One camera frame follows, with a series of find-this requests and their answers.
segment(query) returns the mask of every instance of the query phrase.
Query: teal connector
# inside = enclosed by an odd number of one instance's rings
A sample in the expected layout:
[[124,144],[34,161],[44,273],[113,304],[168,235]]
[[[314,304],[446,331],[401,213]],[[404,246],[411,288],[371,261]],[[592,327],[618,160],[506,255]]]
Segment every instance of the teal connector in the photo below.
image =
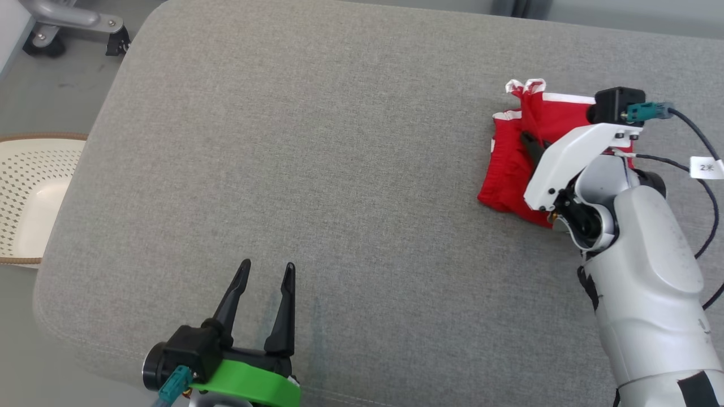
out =
[[674,105],[669,102],[663,103],[637,103],[632,104],[626,109],[623,118],[629,123],[645,122],[651,119],[668,119],[673,115],[669,112],[669,108]]
[[159,390],[159,400],[172,405],[181,393],[185,392],[193,382],[193,373],[186,366],[179,366],[171,373],[169,379]]

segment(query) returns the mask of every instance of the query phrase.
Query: black wheel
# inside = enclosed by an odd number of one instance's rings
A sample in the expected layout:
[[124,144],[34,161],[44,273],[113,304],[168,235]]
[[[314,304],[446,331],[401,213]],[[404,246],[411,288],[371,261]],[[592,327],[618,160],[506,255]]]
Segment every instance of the black wheel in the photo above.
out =
[[25,51],[26,54],[31,56],[46,55],[51,58],[57,58],[58,56],[65,54],[65,45],[63,44],[63,41],[60,40],[59,36],[56,35],[55,37],[53,37],[53,40],[50,42],[50,44],[44,46],[43,48],[33,45],[34,38],[35,33],[30,33],[30,35],[28,35],[28,39],[25,40],[25,44],[23,44],[22,50]]

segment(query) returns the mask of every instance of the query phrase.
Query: laundry basket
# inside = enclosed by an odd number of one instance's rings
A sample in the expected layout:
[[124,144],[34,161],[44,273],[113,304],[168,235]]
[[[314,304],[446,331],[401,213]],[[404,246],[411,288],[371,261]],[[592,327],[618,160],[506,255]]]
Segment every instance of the laundry basket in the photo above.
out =
[[87,135],[0,138],[0,263],[39,264]]

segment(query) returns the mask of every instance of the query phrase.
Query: robotic arm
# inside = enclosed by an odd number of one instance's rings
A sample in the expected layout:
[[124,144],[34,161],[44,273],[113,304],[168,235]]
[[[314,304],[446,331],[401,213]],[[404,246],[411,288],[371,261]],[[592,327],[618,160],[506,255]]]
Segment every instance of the robotic arm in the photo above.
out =
[[544,150],[521,136],[536,169],[524,199],[550,211],[581,249],[578,277],[593,303],[625,407],[718,407],[724,373],[699,294],[704,279],[666,202],[661,178],[605,151],[629,146],[643,91],[599,92],[590,126]]

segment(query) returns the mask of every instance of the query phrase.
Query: green bracket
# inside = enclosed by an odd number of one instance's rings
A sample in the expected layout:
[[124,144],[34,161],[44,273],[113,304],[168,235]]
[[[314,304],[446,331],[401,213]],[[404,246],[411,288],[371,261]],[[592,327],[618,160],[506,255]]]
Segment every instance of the green bracket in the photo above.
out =
[[211,379],[191,388],[221,393],[270,407],[299,407],[301,389],[287,378],[242,362],[223,360]]

